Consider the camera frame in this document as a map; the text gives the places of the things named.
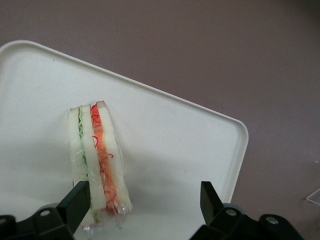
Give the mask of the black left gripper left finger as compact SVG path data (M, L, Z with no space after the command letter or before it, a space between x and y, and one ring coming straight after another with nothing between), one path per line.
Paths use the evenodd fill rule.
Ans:
M13 215L0 216L2 240L73 240L91 206L90 184L79 181L58 204L41 207L17 222Z

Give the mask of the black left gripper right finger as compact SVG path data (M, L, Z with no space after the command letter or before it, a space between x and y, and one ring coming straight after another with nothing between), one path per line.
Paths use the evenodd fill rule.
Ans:
M209 181L201 182L200 209L205 221L192 240L302 240L292 224L279 215L250 218L239 206L223 203Z

